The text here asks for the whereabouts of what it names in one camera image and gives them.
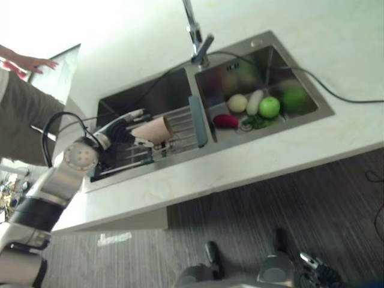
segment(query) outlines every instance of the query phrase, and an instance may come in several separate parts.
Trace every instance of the green apple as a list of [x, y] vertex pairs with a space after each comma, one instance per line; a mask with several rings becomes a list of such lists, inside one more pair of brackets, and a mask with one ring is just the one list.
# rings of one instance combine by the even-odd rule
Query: green apple
[[280, 102], [272, 96], [265, 97], [259, 106], [259, 114], [265, 118], [274, 118], [280, 112]]

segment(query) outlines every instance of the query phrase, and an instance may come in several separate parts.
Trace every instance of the pink cup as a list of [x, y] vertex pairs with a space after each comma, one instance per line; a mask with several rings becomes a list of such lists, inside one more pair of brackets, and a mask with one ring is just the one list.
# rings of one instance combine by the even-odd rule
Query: pink cup
[[156, 118], [132, 130], [131, 134], [159, 145], [173, 136], [173, 131], [166, 117]]

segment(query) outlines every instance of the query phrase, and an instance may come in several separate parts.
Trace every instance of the kitchen faucet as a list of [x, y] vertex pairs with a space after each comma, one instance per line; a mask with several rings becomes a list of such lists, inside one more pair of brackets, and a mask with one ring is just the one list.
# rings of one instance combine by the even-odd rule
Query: kitchen faucet
[[187, 26], [187, 31], [191, 35], [192, 40], [192, 63], [198, 64], [200, 67], [207, 67], [209, 65], [208, 57], [206, 52], [211, 46], [214, 36], [208, 34], [206, 40], [202, 44], [202, 35], [200, 31], [200, 25], [196, 22], [193, 9], [191, 5], [191, 0], [182, 0], [187, 14], [189, 25]]

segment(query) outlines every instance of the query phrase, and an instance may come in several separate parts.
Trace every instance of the white countertop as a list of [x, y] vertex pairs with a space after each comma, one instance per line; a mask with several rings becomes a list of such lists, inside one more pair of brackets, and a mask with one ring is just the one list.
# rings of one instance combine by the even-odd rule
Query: white countertop
[[[211, 51], [272, 30], [299, 65], [335, 92], [356, 100], [384, 98], [384, 3], [380, 0], [192, 3], [203, 34], [215, 35]], [[96, 115], [99, 99], [186, 60], [191, 52], [181, 0], [117, 1], [109, 6], [90, 25], [91, 37], [82, 43], [70, 92], [85, 116]], [[97, 191], [78, 193], [56, 224], [56, 233], [383, 146], [384, 105], [349, 104], [319, 91], [334, 116]]]

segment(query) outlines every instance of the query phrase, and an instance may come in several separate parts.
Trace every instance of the double sink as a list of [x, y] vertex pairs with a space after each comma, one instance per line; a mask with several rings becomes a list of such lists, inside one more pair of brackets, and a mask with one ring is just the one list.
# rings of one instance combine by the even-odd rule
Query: double sink
[[[152, 76], [130, 89], [100, 100], [97, 126], [103, 126], [129, 111], [145, 108], [153, 118], [166, 115], [175, 137], [157, 151], [120, 145], [102, 159], [85, 191], [95, 190], [132, 177], [218, 152], [261, 137], [303, 125], [333, 111], [299, 70], [287, 50], [271, 32], [265, 32], [209, 53], [209, 65], [198, 67], [189, 61], [165, 75]], [[233, 94], [250, 94], [263, 89], [282, 100], [287, 88], [305, 91], [305, 106], [299, 112], [282, 111], [275, 125], [251, 131], [215, 128], [213, 118], [229, 114], [226, 101]]]

